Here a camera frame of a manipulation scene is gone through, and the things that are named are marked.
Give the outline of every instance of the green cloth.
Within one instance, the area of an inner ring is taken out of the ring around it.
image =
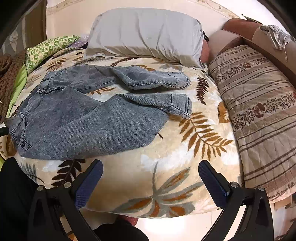
[[[48,39],[33,48],[27,48],[25,64],[28,74],[41,64],[44,59],[64,48],[67,48],[78,38],[78,35],[67,35],[55,39]]]
[[[23,88],[27,82],[27,75],[28,75],[27,69],[26,69],[25,64],[23,63],[21,69],[17,73],[17,77],[16,77],[15,83],[13,85],[12,94],[10,96],[10,103],[8,106],[6,118],[9,117],[10,112],[11,112],[11,108],[16,103],[18,96],[20,95],[21,91],[23,90]]]

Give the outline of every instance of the metal screw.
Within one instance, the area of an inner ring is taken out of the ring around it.
[[[231,182],[230,185],[233,187],[233,188],[237,188],[239,186],[238,183],[236,182]]]
[[[258,186],[258,189],[260,190],[260,191],[264,191],[265,189],[264,189],[264,187],[263,186]]]
[[[42,190],[43,190],[43,186],[37,187],[37,191],[42,191]]]
[[[65,183],[64,188],[69,188],[71,186],[71,183]]]

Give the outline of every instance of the brown cloth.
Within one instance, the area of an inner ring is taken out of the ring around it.
[[[25,56],[26,50],[21,51],[15,57],[9,54],[0,57],[0,123],[6,117],[13,85]]]

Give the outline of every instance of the black leg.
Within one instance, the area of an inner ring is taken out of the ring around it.
[[[28,216],[38,184],[8,158],[0,171],[1,240],[27,240]]]
[[[116,220],[113,224],[103,224],[94,230],[101,241],[149,241],[146,234],[126,220]]]

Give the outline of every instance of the green patterned pillow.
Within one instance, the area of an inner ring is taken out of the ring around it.
[[[28,75],[47,57],[68,47],[79,38],[78,35],[67,35],[55,39],[48,39],[33,48],[27,48],[25,60]]]

